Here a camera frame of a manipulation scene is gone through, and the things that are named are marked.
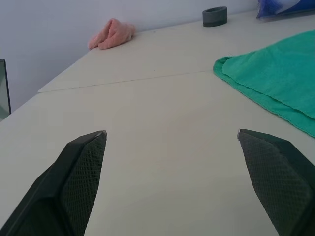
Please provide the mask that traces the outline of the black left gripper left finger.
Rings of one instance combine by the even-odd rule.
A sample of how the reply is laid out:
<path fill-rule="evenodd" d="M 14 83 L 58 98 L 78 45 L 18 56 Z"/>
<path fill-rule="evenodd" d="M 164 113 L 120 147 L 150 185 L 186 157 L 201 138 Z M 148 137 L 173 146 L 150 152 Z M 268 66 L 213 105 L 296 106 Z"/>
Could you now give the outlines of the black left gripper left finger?
<path fill-rule="evenodd" d="M 105 130 L 69 142 L 32 184 L 0 230 L 2 236 L 82 236 L 95 203 Z"/>

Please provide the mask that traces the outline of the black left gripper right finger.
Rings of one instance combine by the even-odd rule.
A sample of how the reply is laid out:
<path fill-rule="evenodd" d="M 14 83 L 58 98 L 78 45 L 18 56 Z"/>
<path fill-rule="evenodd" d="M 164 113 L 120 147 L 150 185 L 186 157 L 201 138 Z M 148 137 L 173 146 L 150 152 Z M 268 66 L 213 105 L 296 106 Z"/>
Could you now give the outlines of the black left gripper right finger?
<path fill-rule="evenodd" d="M 315 234 L 315 167 L 289 141 L 252 130 L 237 136 L 252 186 L 281 236 Z"/>

